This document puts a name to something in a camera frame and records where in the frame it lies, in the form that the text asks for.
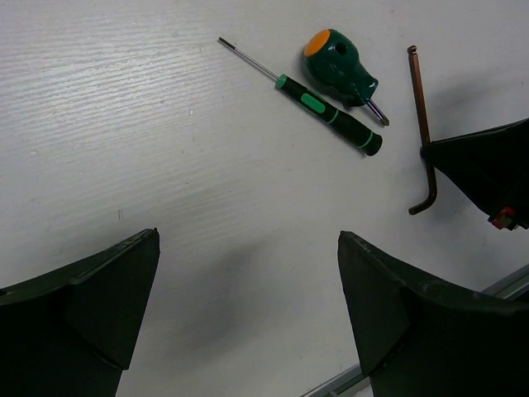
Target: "screwdriver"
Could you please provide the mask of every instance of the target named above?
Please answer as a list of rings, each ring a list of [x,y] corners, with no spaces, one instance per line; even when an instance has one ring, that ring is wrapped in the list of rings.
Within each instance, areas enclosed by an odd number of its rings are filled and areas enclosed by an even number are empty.
[[[275,82],[276,89],[283,91],[294,102],[302,105],[331,127],[339,136],[361,149],[366,155],[375,155],[379,151],[382,146],[382,137],[380,135],[372,132],[349,114],[336,109],[325,99],[303,87],[297,81],[290,79],[286,74],[278,76],[222,37],[219,37],[218,40],[238,54],[243,60],[270,77]]]
[[[317,33],[305,46],[307,68],[319,83],[335,89],[346,106],[367,105],[383,126],[388,118],[371,97],[379,86],[360,63],[355,45],[334,29]]]

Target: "table surface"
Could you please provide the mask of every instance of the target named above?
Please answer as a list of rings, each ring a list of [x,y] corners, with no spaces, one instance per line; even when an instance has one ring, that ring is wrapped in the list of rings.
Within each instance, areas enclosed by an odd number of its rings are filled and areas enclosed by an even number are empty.
[[[358,361],[340,230],[482,289],[527,263],[444,176],[427,192],[407,62],[432,138],[528,116],[527,0],[4,0],[0,286],[158,227],[161,257],[118,396],[299,396]],[[217,43],[306,82],[343,32],[391,125],[363,157]]]

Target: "brown hex key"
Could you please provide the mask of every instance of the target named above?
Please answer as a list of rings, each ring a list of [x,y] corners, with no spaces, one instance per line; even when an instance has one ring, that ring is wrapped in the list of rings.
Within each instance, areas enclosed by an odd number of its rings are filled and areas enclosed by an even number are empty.
[[[419,132],[421,133],[421,143],[423,146],[430,144],[430,130],[428,129],[427,106],[424,101],[422,91],[421,68],[419,67],[419,55],[417,47],[412,45],[407,49],[410,61],[410,72],[412,74],[413,95],[415,96],[415,107],[417,108],[417,118],[419,120]],[[408,209],[410,215],[417,215],[429,209],[437,199],[436,171],[432,165],[424,162],[427,171],[428,197],[422,203]]]

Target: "hand tool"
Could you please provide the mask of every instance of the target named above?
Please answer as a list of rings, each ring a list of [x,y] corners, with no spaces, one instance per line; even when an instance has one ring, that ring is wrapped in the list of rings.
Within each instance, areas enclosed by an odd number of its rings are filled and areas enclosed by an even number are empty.
[[[325,29],[305,46],[308,70],[319,83],[335,89],[345,106],[367,105],[388,126],[389,120],[371,100],[379,81],[360,63],[355,45],[339,31]]]
[[[243,60],[252,64],[275,81],[276,89],[283,91],[294,102],[309,110],[313,115],[328,124],[339,136],[361,149],[366,155],[374,155],[379,151],[382,146],[382,137],[380,135],[372,132],[349,114],[336,109],[325,99],[303,87],[297,81],[290,79],[286,74],[278,76],[222,37],[219,37],[218,40],[230,50],[233,50]]]
[[[410,62],[410,72],[412,74],[413,95],[415,96],[415,107],[417,108],[417,118],[419,120],[419,132],[421,133],[421,143],[426,146],[430,143],[430,130],[428,128],[427,105],[424,101],[422,91],[421,68],[419,67],[419,55],[417,47],[412,45],[407,49]],[[437,199],[436,171],[433,165],[426,162],[424,166],[427,170],[428,197],[422,203],[408,209],[410,215],[417,215],[434,204]]]

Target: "screwdriver handle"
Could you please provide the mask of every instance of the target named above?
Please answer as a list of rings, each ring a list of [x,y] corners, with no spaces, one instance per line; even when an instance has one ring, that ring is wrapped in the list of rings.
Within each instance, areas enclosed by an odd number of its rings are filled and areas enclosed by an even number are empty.
[[[382,146],[382,137],[347,113],[336,109],[325,99],[300,83],[281,74],[275,88],[283,91],[320,120],[329,125],[339,136],[352,143],[366,155],[375,155]]]

